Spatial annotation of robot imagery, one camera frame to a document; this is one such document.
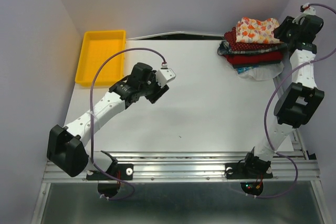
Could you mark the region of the orange floral white skirt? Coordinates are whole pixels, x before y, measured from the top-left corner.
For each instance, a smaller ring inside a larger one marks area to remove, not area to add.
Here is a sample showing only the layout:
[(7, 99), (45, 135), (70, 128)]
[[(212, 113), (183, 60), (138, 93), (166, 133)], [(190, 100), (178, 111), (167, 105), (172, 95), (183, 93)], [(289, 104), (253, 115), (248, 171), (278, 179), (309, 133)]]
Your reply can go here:
[(236, 42), (255, 44), (279, 44), (281, 41), (274, 37), (274, 30), (279, 27), (275, 18), (264, 21), (243, 17), (236, 25)]

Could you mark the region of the dark red polka dot skirt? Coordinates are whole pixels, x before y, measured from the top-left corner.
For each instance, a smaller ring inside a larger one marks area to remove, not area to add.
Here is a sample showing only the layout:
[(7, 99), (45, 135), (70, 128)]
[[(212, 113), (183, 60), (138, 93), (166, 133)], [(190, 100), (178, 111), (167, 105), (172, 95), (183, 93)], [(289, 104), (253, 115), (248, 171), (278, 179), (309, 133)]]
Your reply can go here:
[(236, 42), (236, 35), (234, 30), (224, 33), (224, 38), (229, 43), (230, 48), (233, 51), (268, 49), (280, 45), (280, 44), (257, 44), (257, 43)]

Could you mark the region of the navy white plaid skirt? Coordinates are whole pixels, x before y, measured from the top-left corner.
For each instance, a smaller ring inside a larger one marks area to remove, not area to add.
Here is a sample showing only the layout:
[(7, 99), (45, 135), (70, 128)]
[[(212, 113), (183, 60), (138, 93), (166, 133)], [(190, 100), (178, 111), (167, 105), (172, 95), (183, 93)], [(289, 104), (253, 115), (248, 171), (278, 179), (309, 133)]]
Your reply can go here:
[(273, 51), (280, 51), (283, 49), (287, 49), (287, 44), (277, 44), (275, 46), (271, 46), (269, 48), (263, 48), (263, 49), (242, 49), (242, 50), (232, 50), (231, 46), (229, 45), (229, 42), (227, 40), (222, 40), (219, 44), (219, 48), (217, 50), (218, 55), (259, 55), (259, 54), (265, 54), (268, 52)]

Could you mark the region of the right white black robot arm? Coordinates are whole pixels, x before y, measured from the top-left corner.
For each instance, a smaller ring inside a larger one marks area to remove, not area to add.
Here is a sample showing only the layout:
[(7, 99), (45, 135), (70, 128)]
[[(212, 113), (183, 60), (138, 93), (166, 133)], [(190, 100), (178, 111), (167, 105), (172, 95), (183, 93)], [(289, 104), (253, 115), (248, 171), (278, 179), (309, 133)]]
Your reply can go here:
[(305, 14), (286, 17), (275, 29), (274, 36), (288, 45), (293, 73), (289, 87), (274, 108), (276, 118), (266, 137), (247, 153), (240, 171), (248, 177), (267, 173), (273, 156), (285, 138), (295, 129), (306, 125), (324, 98), (314, 80), (313, 61), (317, 47), (313, 41), (323, 27), (322, 18)]

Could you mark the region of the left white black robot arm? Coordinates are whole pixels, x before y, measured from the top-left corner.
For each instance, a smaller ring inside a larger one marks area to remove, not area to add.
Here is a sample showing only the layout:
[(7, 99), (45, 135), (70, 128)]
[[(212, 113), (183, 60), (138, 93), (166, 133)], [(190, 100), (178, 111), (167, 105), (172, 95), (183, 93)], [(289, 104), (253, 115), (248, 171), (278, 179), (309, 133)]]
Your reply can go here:
[(159, 70), (145, 63), (134, 65), (130, 75), (116, 82), (90, 109), (65, 126), (55, 125), (49, 132), (47, 158), (70, 177), (93, 168), (85, 147), (114, 116), (145, 97), (154, 104), (176, 77), (167, 66)]

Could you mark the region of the white blue patterned skirt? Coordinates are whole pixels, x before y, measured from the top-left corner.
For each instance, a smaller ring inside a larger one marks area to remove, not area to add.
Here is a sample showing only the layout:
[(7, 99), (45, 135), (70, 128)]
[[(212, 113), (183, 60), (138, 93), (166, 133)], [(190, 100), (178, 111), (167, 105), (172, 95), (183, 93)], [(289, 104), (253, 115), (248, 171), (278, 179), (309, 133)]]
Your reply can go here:
[(267, 81), (272, 80), (273, 78), (281, 74), (283, 69), (284, 64), (281, 62), (271, 65), (238, 68), (236, 69), (236, 71), (238, 73), (238, 76), (244, 79)]

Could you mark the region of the folded red skirt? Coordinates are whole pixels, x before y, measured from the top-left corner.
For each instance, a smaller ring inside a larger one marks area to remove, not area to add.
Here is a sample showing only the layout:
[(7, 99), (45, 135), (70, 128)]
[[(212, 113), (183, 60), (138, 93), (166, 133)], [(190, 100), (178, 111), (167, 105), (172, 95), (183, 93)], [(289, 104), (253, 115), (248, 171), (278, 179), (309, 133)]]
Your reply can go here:
[(283, 54), (279, 51), (259, 55), (225, 55), (226, 60), (233, 68), (253, 67), (277, 64), (282, 61)]

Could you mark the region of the yellow plastic bin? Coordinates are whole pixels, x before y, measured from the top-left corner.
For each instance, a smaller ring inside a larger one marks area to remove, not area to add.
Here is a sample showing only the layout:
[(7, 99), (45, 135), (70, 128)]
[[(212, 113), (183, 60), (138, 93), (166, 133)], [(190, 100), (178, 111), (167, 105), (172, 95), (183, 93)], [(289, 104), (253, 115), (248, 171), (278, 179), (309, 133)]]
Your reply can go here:
[[(83, 87), (91, 83), (101, 65), (112, 55), (125, 49), (124, 30), (87, 31), (84, 33), (75, 83)], [(124, 77), (124, 55), (111, 59), (100, 71), (95, 86), (111, 86)]]

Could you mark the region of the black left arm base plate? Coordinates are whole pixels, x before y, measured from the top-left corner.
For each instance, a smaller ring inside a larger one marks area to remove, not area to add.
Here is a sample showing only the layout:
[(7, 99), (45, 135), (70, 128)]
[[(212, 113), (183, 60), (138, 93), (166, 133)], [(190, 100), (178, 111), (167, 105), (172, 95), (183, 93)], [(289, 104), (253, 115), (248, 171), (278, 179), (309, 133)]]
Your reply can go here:
[[(111, 164), (106, 173), (115, 178), (129, 181), (133, 179), (134, 165), (131, 163), (115, 163)], [(86, 175), (88, 181), (111, 180), (110, 177), (102, 174), (98, 170), (94, 170), (90, 175)]]

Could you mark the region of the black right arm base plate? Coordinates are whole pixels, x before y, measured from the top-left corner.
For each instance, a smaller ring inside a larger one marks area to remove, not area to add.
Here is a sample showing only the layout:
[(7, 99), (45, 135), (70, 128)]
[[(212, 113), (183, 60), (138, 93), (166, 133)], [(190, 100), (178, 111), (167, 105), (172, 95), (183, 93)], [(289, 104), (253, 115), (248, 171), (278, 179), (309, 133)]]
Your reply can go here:
[(227, 179), (271, 179), (274, 177), (273, 173), (248, 168), (245, 163), (225, 163), (224, 166)]

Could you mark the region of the aluminium table frame rail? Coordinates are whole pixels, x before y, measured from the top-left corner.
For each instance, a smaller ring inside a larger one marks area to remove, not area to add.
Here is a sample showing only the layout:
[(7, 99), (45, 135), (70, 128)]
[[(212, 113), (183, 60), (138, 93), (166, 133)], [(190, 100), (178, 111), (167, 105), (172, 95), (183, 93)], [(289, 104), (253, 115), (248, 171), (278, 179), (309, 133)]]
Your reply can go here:
[(273, 80), (229, 73), (211, 81), (180, 76), (155, 104), (141, 98), (98, 127), (90, 142), (75, 127), (89, 132), (89, 103), (104, 102), (108, 88), (75, 85), (66, 126), (49, 133), (48, 176), (63, 172), (95, 180), (87, 175), (94, 149), (99, 167), (113, 158), (121, 167), (132, 165), (134, 183), (222, 180), (225, 164), (241, 160), (264, 137), (264, 111), (275, 106), (274, 89)]

